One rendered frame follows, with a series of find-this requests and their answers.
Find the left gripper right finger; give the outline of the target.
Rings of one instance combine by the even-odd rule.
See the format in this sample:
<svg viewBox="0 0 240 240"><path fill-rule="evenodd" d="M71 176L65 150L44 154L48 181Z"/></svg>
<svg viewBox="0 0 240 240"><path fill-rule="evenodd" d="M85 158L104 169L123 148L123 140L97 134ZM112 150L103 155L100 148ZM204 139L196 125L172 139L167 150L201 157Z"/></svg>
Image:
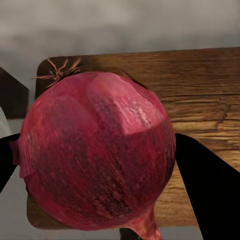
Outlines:
<svg viewBox="0 0 240 240"><path fill-rule="evenodd" d="M176 162L203 240L240 240L240 173L194 138L175 137Z"/></svg>

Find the vidalia onion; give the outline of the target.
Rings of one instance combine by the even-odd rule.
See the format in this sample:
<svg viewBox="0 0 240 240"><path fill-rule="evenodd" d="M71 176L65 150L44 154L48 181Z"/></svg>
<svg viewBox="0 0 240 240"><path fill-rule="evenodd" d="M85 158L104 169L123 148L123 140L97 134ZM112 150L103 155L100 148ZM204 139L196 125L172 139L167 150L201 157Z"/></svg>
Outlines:
<svg viewBox="0 0 240 240"><path fill-rule="evenodd" d="M82 58L80 58L81 60ZM172 177L176 136L144 85L111 72L77 73L78 60L34 101L19 139L8 141L27 193L74 230L133 229L163 240L154 216ZM75 68L74 68L75 67Z"/></svg>

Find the cutting board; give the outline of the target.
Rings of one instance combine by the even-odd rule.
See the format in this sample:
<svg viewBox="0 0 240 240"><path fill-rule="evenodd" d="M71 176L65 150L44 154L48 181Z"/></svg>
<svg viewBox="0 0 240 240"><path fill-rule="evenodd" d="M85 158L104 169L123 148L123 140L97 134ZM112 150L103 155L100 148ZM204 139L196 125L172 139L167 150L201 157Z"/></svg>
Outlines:
<svg viewBox="0 0 240 240"><path fill-rule="evenodd" d="M111 72L130 79L125 71L157 95L174 133L194 138L240 173L240 47L55 56L49 60L64 71L63 76L78 60L77 73ZM54 66L45 59L36 76L52 76L50 71L56 76ZM34 101L54 82L36 79ZM153 212L159 228L199 226L176 160ZM29 193L26 214L37 229L74 230L46 213Z"/></svg>

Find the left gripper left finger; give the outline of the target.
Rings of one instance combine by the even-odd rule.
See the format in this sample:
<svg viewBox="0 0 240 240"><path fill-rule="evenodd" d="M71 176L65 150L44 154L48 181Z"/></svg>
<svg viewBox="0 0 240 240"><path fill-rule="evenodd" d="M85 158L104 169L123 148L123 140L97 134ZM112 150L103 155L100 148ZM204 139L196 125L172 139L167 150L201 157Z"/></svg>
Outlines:
<svg viewBox="0 0 240 240"><path fill-rule="evenodd" d="M20 133L0 138L0 194L14 173L17 164L13 165L13 152L9 141L18 140Z"/></svg>

